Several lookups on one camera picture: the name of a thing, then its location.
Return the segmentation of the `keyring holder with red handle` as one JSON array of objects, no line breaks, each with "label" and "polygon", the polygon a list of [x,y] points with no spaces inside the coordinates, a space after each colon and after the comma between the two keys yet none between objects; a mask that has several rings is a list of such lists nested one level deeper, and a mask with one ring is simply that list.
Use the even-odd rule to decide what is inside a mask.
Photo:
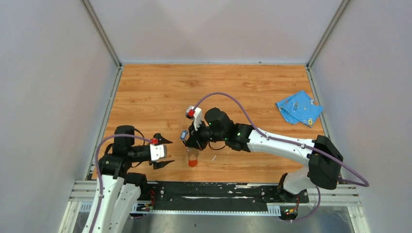
[{"label": "keyring holder with red handle", "polygon": [[188,155],[188,166],[196,167],[198,165],[199,150],[196,148],[188,148],[187,155]]}]

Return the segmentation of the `blue tag key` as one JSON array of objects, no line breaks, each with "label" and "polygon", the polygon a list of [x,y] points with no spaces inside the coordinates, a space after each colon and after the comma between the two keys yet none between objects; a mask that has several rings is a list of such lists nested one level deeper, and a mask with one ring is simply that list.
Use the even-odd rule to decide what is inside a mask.
[{"label": "blue tag key", "polygon": [[180,139],[181,139],[181,141],[182,141],[183,143],[186,142],[186,137],[187,137],[188,135],[189,135],[189,132],[188,132],[187,130],[183,130],[183,131],[181,132]]}]

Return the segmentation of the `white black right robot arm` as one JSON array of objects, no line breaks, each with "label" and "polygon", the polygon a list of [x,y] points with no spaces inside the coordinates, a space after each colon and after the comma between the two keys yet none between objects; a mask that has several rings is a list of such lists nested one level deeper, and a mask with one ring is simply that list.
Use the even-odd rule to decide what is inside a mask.
[{"label": "white black right robot arm", "polygon": [[337,187],[343,156],[326,136],[312,140],[270,133],[250,124],[234,123],[218,108],[203,115],[200,108],[190,106],[186,117],[192,120],[189,137],[184,141],[188,148],[204,150],[211,142],[224,142],[235,151],[263,152],[302,164],[300,170],[281,177],[277,195],[282,202],[291,202],[309,187]]}]

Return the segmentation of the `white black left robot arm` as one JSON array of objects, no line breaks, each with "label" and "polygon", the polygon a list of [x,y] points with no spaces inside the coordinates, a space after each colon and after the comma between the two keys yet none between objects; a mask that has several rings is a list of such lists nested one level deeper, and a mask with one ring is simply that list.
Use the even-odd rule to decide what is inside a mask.
[{"label": "white black left robot arm", "polygon": [[154,169],[169,164],[167,145],[170,140],[160,133],[147,139],[131,125],[121,125],[112,136],[106,137],[97,146],[96,154],[109,139],[102,158],[96,157],[97,184],[93,204],[83,228],[85,233],[120,233],[137,200],[148,197],[146,175],[129,172],[133,163],[148,162]]}]

